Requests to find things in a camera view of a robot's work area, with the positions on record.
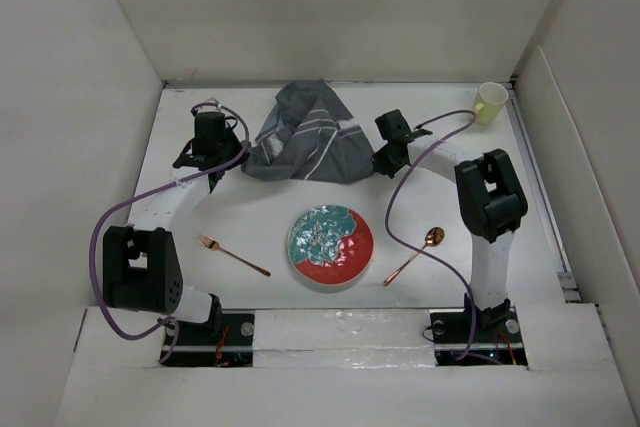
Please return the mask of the red and teal plate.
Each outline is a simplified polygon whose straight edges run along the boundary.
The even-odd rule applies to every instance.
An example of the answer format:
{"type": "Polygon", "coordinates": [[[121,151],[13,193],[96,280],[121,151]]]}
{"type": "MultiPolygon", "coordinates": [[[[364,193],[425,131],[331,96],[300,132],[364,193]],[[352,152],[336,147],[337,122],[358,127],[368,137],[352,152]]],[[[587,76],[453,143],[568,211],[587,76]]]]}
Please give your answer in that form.
{"type": "Polygon", "coordinates": [[[317,292],[354,286],[373,258],[374,236],[356,211],[341,205],[313,207],[293,223],[286,253],[296,280],[317,292]]]}

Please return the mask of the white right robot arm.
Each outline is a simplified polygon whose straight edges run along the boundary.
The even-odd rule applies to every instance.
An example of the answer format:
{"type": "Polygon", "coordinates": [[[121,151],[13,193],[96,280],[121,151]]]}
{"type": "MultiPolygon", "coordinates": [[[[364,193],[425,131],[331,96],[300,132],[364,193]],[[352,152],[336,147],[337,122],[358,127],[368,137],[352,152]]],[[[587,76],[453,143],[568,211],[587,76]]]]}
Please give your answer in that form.
{"type": "Polygon", "coordinates": [[[451,181],[462,221],[471,234],[470,292],[462,328],[473,340],[494,334],[510,311],[509,252],[528,202],[508,153],[481,153],[439,139],[419,124],[412,129],[399,110],[375,119],[385,145],[372,157],[373,170],[392,178],[403,167],[423,168],[451,181]]]}

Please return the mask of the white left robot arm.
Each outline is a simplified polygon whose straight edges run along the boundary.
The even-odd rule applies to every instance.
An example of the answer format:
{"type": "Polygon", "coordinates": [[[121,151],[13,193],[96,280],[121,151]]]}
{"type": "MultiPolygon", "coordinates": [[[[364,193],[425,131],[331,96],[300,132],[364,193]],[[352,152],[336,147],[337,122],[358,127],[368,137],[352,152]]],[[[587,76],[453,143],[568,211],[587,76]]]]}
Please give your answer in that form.
{"type": "Polygon", "coordinates": [[[244,122],[212,102],[192,110],[194,134],[172,163],[171,180],[132,202],[149,198],[146,209],[126,226],[111,226],[102,237],[102,280],[91,275],[100,309],[114,331],[111,308],[161,315],[188,324],[201,343],[222,334],[219,299],[185,284],[172,231],[212,193],[224,174],[248,157],[248,141],[234,129],[244,122]]]}

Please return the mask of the grey striped cloth placemat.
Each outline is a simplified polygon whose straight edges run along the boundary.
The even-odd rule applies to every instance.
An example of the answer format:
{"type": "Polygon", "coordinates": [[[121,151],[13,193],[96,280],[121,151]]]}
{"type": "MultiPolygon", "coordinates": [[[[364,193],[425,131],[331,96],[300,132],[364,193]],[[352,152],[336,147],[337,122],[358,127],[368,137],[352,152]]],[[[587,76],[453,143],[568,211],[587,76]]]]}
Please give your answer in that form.
{"type": "Polygon", "coordinates": [[[323,80],[294,81],[255,138],[242,172],[261,181],[352,184],[373,175],[374,151],[359,122],[323,80]]]}

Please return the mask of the pale yellow mug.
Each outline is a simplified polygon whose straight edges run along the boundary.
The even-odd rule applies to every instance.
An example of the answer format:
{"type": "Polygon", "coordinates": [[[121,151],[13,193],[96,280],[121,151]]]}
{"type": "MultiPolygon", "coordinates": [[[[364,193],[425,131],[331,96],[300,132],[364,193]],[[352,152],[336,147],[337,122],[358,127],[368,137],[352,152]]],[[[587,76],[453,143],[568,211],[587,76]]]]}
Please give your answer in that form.
{"type": "Polygon", "coordinates": [[[509,93],[501,84],[495,82],[481,84],[472,106],[475,114],[475,123],[480,126],[489,126],[508,99],[509,93]]]}

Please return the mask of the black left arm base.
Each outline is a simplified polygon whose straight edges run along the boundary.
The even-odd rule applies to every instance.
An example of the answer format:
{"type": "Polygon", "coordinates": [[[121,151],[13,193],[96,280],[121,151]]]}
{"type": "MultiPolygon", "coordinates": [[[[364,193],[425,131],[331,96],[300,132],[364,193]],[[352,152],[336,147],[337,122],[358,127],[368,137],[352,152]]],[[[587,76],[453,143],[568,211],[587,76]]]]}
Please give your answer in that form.
{"type": "Polygon", "coordinates": [[[179,322],[177,343],[165,367],[253,366],[255,311],[223,310],[214,327],[179,322]]]}

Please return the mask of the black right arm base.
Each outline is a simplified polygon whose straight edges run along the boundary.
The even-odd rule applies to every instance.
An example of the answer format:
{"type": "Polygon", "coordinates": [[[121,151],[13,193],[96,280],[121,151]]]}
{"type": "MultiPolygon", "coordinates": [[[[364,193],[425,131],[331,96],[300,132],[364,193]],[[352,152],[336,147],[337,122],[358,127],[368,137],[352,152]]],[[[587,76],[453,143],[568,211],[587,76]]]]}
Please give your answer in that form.
{"type": "Polygon", "coordinates": [[[430,324],[423,338],[434,346],[438,367],[444,366],[524,366],[528,365],[520,323],[514,310],[493,325],[477,322],[473,342],[470,316],[462,309],[429,312],[430,324]]]}

